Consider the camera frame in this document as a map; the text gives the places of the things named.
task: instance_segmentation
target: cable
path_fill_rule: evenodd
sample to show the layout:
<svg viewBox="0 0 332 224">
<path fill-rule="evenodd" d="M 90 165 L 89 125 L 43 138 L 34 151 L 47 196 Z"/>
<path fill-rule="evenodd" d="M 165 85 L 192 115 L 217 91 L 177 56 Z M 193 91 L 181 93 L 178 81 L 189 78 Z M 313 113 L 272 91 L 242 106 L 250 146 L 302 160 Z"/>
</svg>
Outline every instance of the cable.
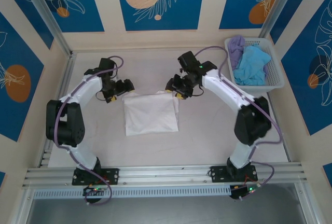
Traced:
<svg viewBox="0 0 332 224">
<path fill-rule="evenodd" d="M 100 92 L 101 92 L 101 91 L 99 91 L 99 92 L 95 93 L 95 95 L 94 95 L 94 96 L 95 96 L 95 97 L 96 97 L 96 99 L 97 99 L 97 100 L 99 100 L 99 101 L 106 101 L 106 100 L 103 100 L 103 99 L 100 99 L 100 98 L 98 98 L 98 97 L 97 97 L 97 94 L 98 94 L 98 93 L 100 93 Z"/>
<path fill-rule="evenodd" d="M 258 145 L 262 145 L 262 144 L 270 144 L 270 145 L 278 145 L 280 143 L 283 142 L 284 138 L 282 136 L 282 132 L 279 128 L 279 126 L 277 125 L 277 123 L 270 117 L 270 115 L 268 115 L 260 106 L 258 106 L 255 102 L 253 102 L 252 100 L 248 99 L 247 97 L 245 97 L 239 90 L 237 90 L 232 84 L 230 84 L 228 81 L 226 81 L 223 77 L 222 77 L 222 68 L 223 66 L 226 64 L 226 61 L 227 61 L 227 58 L 228 58 L 228 52 L 226 51 L 226 49 L 224 47 L 221 47 L 221 46 L 209 46 L 209 47 L 206 47 L 204 49 L 201 49 L 200 51 L 198 51 L 195 56 L 197 56 L 198 54 L 200 54 L 201 52 L 203 52 L 204 50 L 206 49 L 210 49 L 210 48 L 219 48 L 219 49 L 222 49 L 223 51 L 226 52 L 226 58 L 224 59 L 224 61 L 222 62 L 221 66 L 219 67 L 218 69 L 218 75 L 219 75 L 219 78 L 220 80 L 222 80 L 228 87 L 230 87 L 235 93 L 237 93 L 239 96 L 241 97 L 244 97 L 244 99 L 246 101 L 248 101 L 250 104 L 252 104 L 257 110 L 259 110 L 272 124 L 273 126 L 275 127 L 276 131 L 278 132 L 278 135 L 279 135 L 279 141 L 258 141 L 255 143 L 255 146 L 254 148 L 252 149 L 250 155 L 249 155 L 249 160 L 252 162 L 252 163 L 257 163 L 257 164 L 260 164 L 260 165 L 265 165 L 265 166 L 268 166 L 272 169 L 272 172 L 271 172 L 271 175 L 261 184 L 261 186 L 265 185 L 268 183 L 268 181 L 274 176 L 274 167 L 271 165 L 271 164 L 268 164 L 268 163 L 261 163 L 261 162 L 256 162 L 256 161 L 252 161 L 251 158 L 252 156 L 254 155 L 255 153 L 255 150 L 257 148 Z"/>
<path fill-rule="evenodd" d="M 118 67 L 116 67 L 116 68 L 112 68 L 112 69 L 107 69 L 107 70 L 103 70 L 103 71 L 100 71 L 100 72 L 98 72 L 98 73 L 96 73 L 96 74 L 94 74 L 94 75 L 91 75 L 90 77 L 88 77 L 85 81 L 83 81 L 83 82 L 81 82 L 74 90 L 73 90 L 73 92 L 70 94 L 70 96 L 68 96 L 66 99 L 65 99 L 65 101 L 62 103 L 62 105 L 61 105 L 61 107 L 60 107 L 60 109 L 59 109 L 59 112 L 58 112 L 58 114 L 57 114 L 57 117 L 56 117 L 56 123 L 55 123 L 55 125 L 54 125 L 54 143 L 55 143 L 55 145 L 59 148 L 59 149 L 64 149 L 64 150 L 66 150 L 68 153 L 69 153 L 69 155 L 71 156 L 71 158 L 74 160 L 74 162 L 75 163 L 77 163 L 77 165 L 79 165 L 81 168 L 83 168 L 84 170 L 86 170 L 87 172 L 89 172 L 90 174 L 92 174 L 92 175 L 94 175 L 95 177 L 97 177 L 98 179 L 100 179 L 106 186 L 107 186 L 107 188 L 109 189 L 109 192 L 110 192 L 110 194 L 109 194 L 109 198 L 105 201 L 105 202 L 102 202 L 102 203 L 94 203 L 93 205 L 95 206 L 97 206 L 97 205 L 103 205 L 103 204 L 105 204 L 105 203 L 107 203 L 107 202 L 109 202 L 110 201 L 110 199 L 112 198 L 112 189 L 111 189 L 111 187 L 110 187 L 110 185 L 109 185 L 109 183 L 103 178 L 103 177 L 101 177 L 100 175 L 98 175 L 96 172 L 94 172 L 93 170 L 90 170 L 90 169 L 88 169 L 88 168 L 86 168 L 84 165 L 82 165 L 77 159 L 76 159 L 76 157 L 74 156 L 74 154 L 70 151 L 70 149 L 68 148 L 68 147 L 63 147 L 63 146 L 60 146 L 59 145 L 59 142 L 58 142 L 58 127 L 59 127 L 59 122 L 60 122 L 60 117 L 61 117 L 61 113 L 62 113 L 62 111 L 63 111 L 63 109 L 64 109 L 64 107 L 65 107 L 65 105 L 68 103 L 68 101 L 77 93 L 77 91 L 81 88 L 81 87 L 83 87 L 83 85 L 85 84 L 85 83 L 87 83 L 88 81 L 90 81 L 92 78 L 94 78 L 94 77 L 96 77 L 96 76 L 98 76 L 98 75 L 101 75 L 101 74 L 105 74 L 105 73 L 108 73 L 108 72 L 112 72 L 112 71 L 115 71 L 115 70 L 118 70 L 119 68 L 121 68 L 122 66 L 123 66 L 123 58 L 121 58 L 121 57 L 119 57 L 119 56 L 117 56 L 117 55 L 113 55 L 113 56 L 111 56 L 111 57 L 109 57 L 108 59 L 111 59 L 111 58 L 119 58 L 120 60 L 121 60 L 121 64 L 120 64 L 120 66 L 118 66 Z M 89 204 L 88 203 L 88 201 L 87 201 L 87 196 L 88 196 L 89 194 L 86 194 L 86 196 L 85 196 L 85 198 L 84 198 L 84 200 L 87 202 L 87 204 Z"/>
<path fill-rule="evenodd" d="M 114 62 L 115 63 L 115 68 L 116 68 L 116 71 L 115 71 L 115 76 L 113 76 L 113 77 L 111 77 L 111 79 L 114 79 L 117 75 L 118 75 L 118 65 L 116 64 L 116 62 Z"/>
<path fill-rule="evenodd" d="M 253 183 L 259 183 L 259 181 L 255 181 L 255 180 L 253 180 L 253 179 L 251 179 L 250 177 L 248 177 L 248 175 L 246 174 L 245 175 L 245 181 L 244 181 L 244 183 L 243 183 L 243 185 L 245 185 L 247 182 L 248 182 L 248 179 L 249 179 L 249 181 L 251 181 L 251 182 L 253 182 Z"/>
<path fill-rule="evenodd" d="M 198 85 L 199 89 L 202 90 L 201 94 L 193 94 L 192 96 L 194 97 L 198 97 L 198 96 L 202 96 L 204 94 L 204 89 L 202 89 L 201 85 Z"/>
</svg>

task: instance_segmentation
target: white basket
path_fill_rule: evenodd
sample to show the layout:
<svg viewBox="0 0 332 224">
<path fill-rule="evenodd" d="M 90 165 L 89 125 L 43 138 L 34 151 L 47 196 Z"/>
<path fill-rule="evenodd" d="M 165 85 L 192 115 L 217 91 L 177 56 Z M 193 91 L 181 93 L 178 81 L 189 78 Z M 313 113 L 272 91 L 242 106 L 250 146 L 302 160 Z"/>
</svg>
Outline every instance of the white basket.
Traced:
<svg viewBox="0 0 332 224">
<path fill-rule="evenodd" d="M 227 38 L 225 40 L 225 48 L 226 48 L 227 52 L 228 52 L 228 42 L 230 40 L 231 40 L 231 38 Z M 268 76 L 265 79 L 264 86 L 240 86 L 240 85 L 238 85 L 238 87 L 247 93 L 265 93 L 265 92 L 269 92 L 275 88 L 282 88 L 285 85 L 285 79 L 284 79 L 283 73 L 281 72 L 279 60 L 275 54 L 272 43 L 265 38 L 258 38 L 258 37 L 245 37 L 244 40 L 245 40 L 245 46 L 259 45 L 260 48 L 262 49 L 262 51 L 269 54 L 272 57 L 272 59 L 267 64 L 268 65 Z M 234 84 L 236 84 L 229 56 L 228 56 L 227 60 L 228 60 L 228 67 L 230 70 L 231 80 Z"/>
</svg>

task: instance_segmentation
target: wall poster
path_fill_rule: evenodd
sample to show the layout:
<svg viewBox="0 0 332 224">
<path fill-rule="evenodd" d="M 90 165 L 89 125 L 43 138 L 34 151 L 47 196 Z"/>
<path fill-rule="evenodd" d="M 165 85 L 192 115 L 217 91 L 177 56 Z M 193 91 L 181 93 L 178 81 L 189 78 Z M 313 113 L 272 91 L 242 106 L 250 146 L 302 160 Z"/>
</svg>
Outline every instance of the wall poster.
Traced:
<svg viewBox="0 0 332 224">
<path fill-rule="evenodd" d="M 332 123 L 332 0 L 324 0 L 282 64 L 310 135 Z"/>
<path fill-rule="evenodd" d="M 278 41 L 281 34 L 283 33 L 286 26 L 288 25 L 288 22 L 291 20 L 292 16 L 296 12 L 301 2 L 302 0 L 288 0 L 287 3 L 285 4 L 272 30 L 270 31 L 271 38 L 275 44 Z"/>
<path fill-rule="evenodd" d="M 54 37 L 44 23 L 42 17 L 39 15 L 37 9 L 31 0 L 15 0 L 26 18 L 30 21 L 33 28 L 44 41 L 48 49 L 51 48 Z"/>
<path fill-rule="evenodd" d="M 120 0 L 126 31 L 196 30 L 202 0 Z"/>
<path fill-rule="evenodd" d="M 226 0 L 219 29 L 260 28 L 275 0 Z"/>
<path fill-rule="evenodd" d="M 44 65 L 0 13 L 0 134 L 18 141 Z"/>
<path fill-rule="evenodd" d="M 94 0 L 45 0 L 62 32 L 103 32 Z"/>
</svg>

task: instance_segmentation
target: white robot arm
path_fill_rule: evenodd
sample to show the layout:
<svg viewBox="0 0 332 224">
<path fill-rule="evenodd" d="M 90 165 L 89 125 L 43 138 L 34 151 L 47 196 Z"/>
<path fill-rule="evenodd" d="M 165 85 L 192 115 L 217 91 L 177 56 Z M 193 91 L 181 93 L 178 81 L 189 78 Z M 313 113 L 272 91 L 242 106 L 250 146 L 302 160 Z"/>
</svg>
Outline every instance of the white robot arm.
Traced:
<svg viewBox="0 0 332 224">
<path fill-rule="evenodd" d="M 255 141 L 264 137 L 271 129 L 271 122 L 246 99 L 255 102 L 269 114 L 267 100 L 264 97 L 256 99 L 242 91 L 225 76 L 219 76 L 219 71 L 214 64 L 209 61 L 201 64 L 197 61 L 191 51 L 179 57 L 178 61 L 182 67 L 182 74 L 185 72 L 186 75 L 183 77 L 175 75 L 167 83 L 167 90 L 175 91 L 180 98 L 186 99 L 192 96 L 196 85 L 203 86 L 215 93 L 237 114 L 234 132 L 239 142 L 227 161 L 226 169 L 231 181 L 244 181 L 245 173 L 252 166 L 250 156 L 255 147 Z"/>
<path fill-rule="evenodd" d="M 91 75 L 101 71 L 112 70 L 115 66 L 114 61 L 108 58 L 101 58 L 99 67 L 89 69 L 84 73 L 81 83 L 85 83 L 74 94 L 75 89 L 60 100 L 49 101 L 47 104 L 46 136 L 54 141 L 56 116 L 60 106 L 70 98 L 61 112 L 62 118 L 59 121 L 57 137 L 59 145 L 66 147 L 79 163 L 74 175 L 76 177 L 81 175 L 81 178 L 77 181 L 79 183 L 83 182 L 83 185 L 86 183 L 85 181 L 88 184 L 94 181 L 94 178 L 91 178 L 91 175 L 85 171 L 85 168 L 93 170 L 97 174 L 100 174 L 102 169 L 99 159 L 91 152 L 84 139 L 85 127 L 81 109 L 100 91 L 104 95 L 105 102 L 109 103 L 116 100 L 116 96 L 134 90 L 130 80 L 119 80 L 117 73 L 112 77 L 113 72 L 103 73 L 88 80 Z"/>
</svg>

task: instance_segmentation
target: metal bracket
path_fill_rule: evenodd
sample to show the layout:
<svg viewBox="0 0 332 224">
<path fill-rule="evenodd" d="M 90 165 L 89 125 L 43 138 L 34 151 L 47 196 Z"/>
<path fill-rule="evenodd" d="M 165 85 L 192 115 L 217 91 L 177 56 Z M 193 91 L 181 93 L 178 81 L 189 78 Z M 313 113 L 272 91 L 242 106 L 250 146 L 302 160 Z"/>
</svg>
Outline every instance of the metal bracket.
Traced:
<svg viewBox="0 0 332 224">
<path fill-rule="evenodd" d="M 119 169 L 101 169 L 101 177 L 105 178 L 110 185 L 117 185 L 119 178 Z M 96 176 L 91 175 L 87 171 L 76 169 L 74 171 L 72 185 L 73 186 L 87 186 L 90 184 L 94 185 L 105 185 L 105 183 L 99 180 Z"/>
<path fill-rule="evenodd" d="M 230 183 L 230 182 L 245 182 L 246 177 L 249 177 L 251 181 L 258 181 L 256 168 L 253 165 L 249 165 L 238 175 L 233 178 L 227 172 L 227 166 L 212 166 L 210 167 L 209 173 L 212 177 L 213 183 Z"/>
</svg>

